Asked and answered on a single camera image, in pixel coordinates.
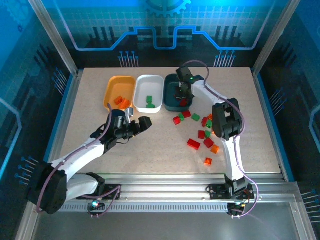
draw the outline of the orange block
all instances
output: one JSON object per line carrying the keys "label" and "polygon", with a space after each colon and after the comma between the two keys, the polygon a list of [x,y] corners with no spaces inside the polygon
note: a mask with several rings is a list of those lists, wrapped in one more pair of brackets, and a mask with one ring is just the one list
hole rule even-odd
{"label": "orange block", "polygon": [[123,99],[122,103],[119,105],[119,109],[125,110],[130,106],[130,101],[128,99]]}
{"label": "orange block", "polygon": [[211,163],[212,163],[212,159],[211,158],[206,158],[205,160],[204,160],[204,165],[206,165],[206,166],[211,166]]}
{"label": "orange block", "polygon": [[217,145],[213,145],[213,147],[211,148],[211,152],[213,152],[214,154],[217,154],[219,151],[219,147]]}
{"label": "orange block", "polygon": [[118,96],[118,97],[114,100],[114,103],[115,103],[115,105],[119,105],[119,104],[122,103],[122,101],[123,101],[122,96]]}

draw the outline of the green cube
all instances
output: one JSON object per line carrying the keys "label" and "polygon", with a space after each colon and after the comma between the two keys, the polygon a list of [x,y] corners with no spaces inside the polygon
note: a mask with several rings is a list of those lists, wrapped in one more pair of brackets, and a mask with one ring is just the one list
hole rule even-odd
{"label": "green cube", "polygon": [[155,107],[156,106],[153,105],[152,103],[148,103],[147,106],[146,106],[147,109],[154,109]]}
{"label": "green cube", "polygon": [[210,129],[212,127],[212,121],[210,119],[208,119],[208,121],[206,121],[205,125],[206,125],[207,128]]}
{"label": "green cube", "polygon": [[211,132],[210,131],[205,131],[205,137],[208,139],[211,136]]}
{"label": "green cube", "polygon": [[182,113],[179,113],[178,117],[180,118],[181,122],[185,120],[185,116]]}
{"label": "green cube", "polygon": [[152,96],[146,96],[146,102],[148,104],[151,104],[152,103]]}
{"label": "green cube", "polygon": [[195,114],[195,113],[194,113],[191,118],[192,118],[193,120],[195,120],[196,122],[199,122],[199,120],[200,120],[201,117],[200,117],[198,114]]}

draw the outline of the speckled work surface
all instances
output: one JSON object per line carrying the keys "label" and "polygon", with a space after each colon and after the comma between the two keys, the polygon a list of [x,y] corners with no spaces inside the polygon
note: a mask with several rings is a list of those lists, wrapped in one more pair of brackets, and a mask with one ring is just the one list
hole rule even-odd
{"label": "speckled work surface", "polygon": [[[61,156],[82,145],[99,126],[106,122],[108,111],[103,106],[104,95],[111,77],[154,74],[165,78],[176,68],[85,68],[66,131]],[[193,75],[206,76],[204,68],[191,68]],[[254,80],[249,68],[211,68],[207,83],[228,98],[236,98],[246,120],[246,131],[241,136],[240,147],[243,166],[248,173],[279,173],[278,160],[271,142],[268,127],[260,105]],[[194,98],[191,114],[205,117],[211,113],[211,105]],[[193,173],[223,174],[226,170],[223,145],[216,155],[198,139],[203,130],[201,121],[190,117],[179,125],[173,123],[176,112],[169,112],[162,105],[159,113],[143,114],[151,118],[153,126],[130,140],[127,145],[118,144],[107,154],[85,166],[80,172],[107,173]],[[134,111],[132,119],[141,113]],[[192,138],[201,143],[198,151],[187,146]],[[204,161],[212,158],[211,166]]]}

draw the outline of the dark teal tray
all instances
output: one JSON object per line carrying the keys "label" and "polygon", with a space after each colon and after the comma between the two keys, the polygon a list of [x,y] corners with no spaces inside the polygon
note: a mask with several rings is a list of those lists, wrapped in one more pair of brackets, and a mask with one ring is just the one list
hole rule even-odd
{"label": "dark teal tray", "polygon": [[166,76],[163,89],[163,104],[165,109],[170,112],[187,111],[193,103],[193,101],[191,100],[188,105],[180,106],[180,102],[175,98],[175,87],[177,86],[179,86],[179,79],[177,77],[177,74],[170,74]]}

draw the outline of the orange tray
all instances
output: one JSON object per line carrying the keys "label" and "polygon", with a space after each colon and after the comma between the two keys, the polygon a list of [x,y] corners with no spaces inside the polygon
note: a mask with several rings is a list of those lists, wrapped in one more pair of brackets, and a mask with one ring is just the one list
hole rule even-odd
{"label": "orange tray", "polygon": [[115,99],[121,96],[123,99],[128,99],[130,101],[130,107],[132,107],[135,86],[136,80],[132,76],[113,76],[110,78],[108,86],[106,87],[103,106],[109,110],[107,106],[109,103],[112,109],[120,109],[118,105],[115,104]]}

